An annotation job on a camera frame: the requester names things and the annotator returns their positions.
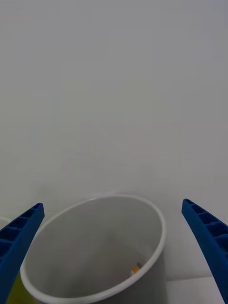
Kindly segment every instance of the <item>white table surface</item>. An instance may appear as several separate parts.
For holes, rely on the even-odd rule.
[[[213,277],[167,282],[169,304],[224,304]]]

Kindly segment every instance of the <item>yellow object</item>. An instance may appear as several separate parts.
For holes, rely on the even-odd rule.
[[[6,304],[40,304],[41,302],[34,299],[25,289],[20,273],[18,274]]]

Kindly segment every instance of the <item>white wall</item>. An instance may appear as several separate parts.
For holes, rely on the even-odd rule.
[[[222,0],[0,1],[0,214],[123,192],[162,209],[169,278],[209,275],[181,215],[228,222]]]

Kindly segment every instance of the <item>white backdrop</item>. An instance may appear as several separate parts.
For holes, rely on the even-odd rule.
[[[0,1],[0,215],[141,195],[167,220],[168,278],[209,275],[181,203],[228,222],[227,11]]]

